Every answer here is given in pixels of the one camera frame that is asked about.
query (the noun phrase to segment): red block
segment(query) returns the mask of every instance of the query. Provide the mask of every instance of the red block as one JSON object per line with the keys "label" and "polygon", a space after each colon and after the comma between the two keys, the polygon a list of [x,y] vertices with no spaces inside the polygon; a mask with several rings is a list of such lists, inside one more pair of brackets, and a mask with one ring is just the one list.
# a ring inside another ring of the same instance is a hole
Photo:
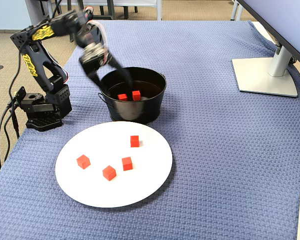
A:
{"label": "red block", "polygon": [[140,101],[141,100],[141,93],[140,91],[133,91],[132,97],[134,101]]}
{"label": "red block", "polygon": [[131,157],[122,158],[123,171],[133,169]]}
{"label": "red block", "polygon": [[86,156],[86,155],[82,155],[81,157],[79,157],[76,162],[78,163],[78,165],[83,168],[86,169],[88,166],[91,165],[90,163],[90,159]]}
{"label": "red block", "polygon": [[108,179],[109,181],[111,181],[112,179],[114,179],[114,177],[116,176],[116,172],[115,169],[113,167],[111,167],[110,165],[107,166],[105,169],[103,169],[103,176]]}
{"label": "red block", "polygon": [[137,148],[140,146],[139,136],[131,136],[131,147]]}
{"label": "red block", "polygon": [[124,94],[119,94],[118,99],[120,101],[128,101],[128,96],[125,93]]}

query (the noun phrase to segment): round white plate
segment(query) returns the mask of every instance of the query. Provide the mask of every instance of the round white plate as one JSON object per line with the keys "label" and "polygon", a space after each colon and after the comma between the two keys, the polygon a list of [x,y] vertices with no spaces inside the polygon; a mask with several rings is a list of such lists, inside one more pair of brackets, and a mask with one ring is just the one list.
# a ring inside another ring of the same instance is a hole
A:
{"label": "round white plate", "polygon": [[[130,137],[138,135],[140,147],[131,147]],[[86,155],[91,165],[78,166]],[[131,157],[133,169],[123,171],[122,158]],[[102,170],[111,165],[116,177],[108,181]],[[154,129],[128,121],[106,122],[74,136],[63,147],[55,164],[55,176],[72,199],[89,206],[115,208],[136,203],[154,193],[172,167],[168,142]]]}

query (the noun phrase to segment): beige carpet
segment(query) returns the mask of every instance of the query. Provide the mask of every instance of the beige carpet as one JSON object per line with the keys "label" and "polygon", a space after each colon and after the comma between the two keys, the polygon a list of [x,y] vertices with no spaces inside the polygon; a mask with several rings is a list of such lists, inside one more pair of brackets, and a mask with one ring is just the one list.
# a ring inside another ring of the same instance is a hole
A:
{"label": "beige carpet", "polygon": [[[225,0],[207,0],[207,1],[163,1],[163,20],[226,20],[231,17],[233,4],[231,1]],[[130,20],[156,20],[156,9],[152,7],[139,7],[139,12],[134,13],[134,8],[129,8]],[[116,7],[117,19],[123,19],[123,8]],[[99,13],[99,8],[95,8],[95,12]],[[242,20],[254,20],[253,17],[244,11]],[[10,40],[9,33],[0,33],[0,65],[4,68],[0,70],[0,117],[9,101],[7,89],[17,69],[17,49]],[[71,56],[75,44],[69,42],[68,37],[54,38],[44,41],[44,45],[49,52],[59,61],[63,66]],[[24,86],[28,92],[31,93],[43,93],[34,78],[30,75],[25,67],[25,64],[21,62],[20,74],[15,81],[12,92],[18,90],[21,86]],[[25,113],[21,110],[16,111],[20,133],[23,132],[26,122]],[[11,141],[11,149],[16,143],[16,136],[12,127],[12,124],[8,125],[8,132]],[[4,158],[7,148],[6,138],[2,130],[0,136],[0,154],[1,159]],[[35,161],[31,159],[31,154],[26,152],[24,154],[29,155],[29,161]]]}

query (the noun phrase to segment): blue tablecloth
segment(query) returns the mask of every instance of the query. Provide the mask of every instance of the blue tablecloth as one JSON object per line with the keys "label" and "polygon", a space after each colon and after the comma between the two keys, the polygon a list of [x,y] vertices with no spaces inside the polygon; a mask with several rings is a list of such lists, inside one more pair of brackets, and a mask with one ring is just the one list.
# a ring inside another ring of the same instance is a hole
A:
{"label": "blue tablecloth", "polygon": [[150,197],[118,209],[88,207],[61,190],[54,167],[62,147],[85,128],[110,121],[77,48],[65,67],[73,110],[64,125],[42,133],[26,129],[0,171],[0,240],[296,239],[297,70],[288,68],[298,98],[241,93],[231,60],[272,57],[275,50],[251,23],[103,23],[124,66],[167,79],[161,114],[150,127],[170,144],[172,171]]}

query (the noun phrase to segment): black bucket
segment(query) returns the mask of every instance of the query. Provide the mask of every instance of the black bucket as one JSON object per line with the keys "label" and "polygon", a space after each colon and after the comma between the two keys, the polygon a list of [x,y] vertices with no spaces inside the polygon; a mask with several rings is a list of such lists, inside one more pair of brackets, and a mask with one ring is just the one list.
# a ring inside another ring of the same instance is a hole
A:
{"label": "black bucket", "polygon": [[140,68],[125,68],[133,79],[133,91],[139,90],[140,101],[120,101],[119,94],[132,96],[124,77],[112,71],[103,77],[102,95],[99,97],[108,105],[113,121],[130,121],[140,124],[153,122],[160,114],[161,102],[166,88],[165,77],[156,71]]}

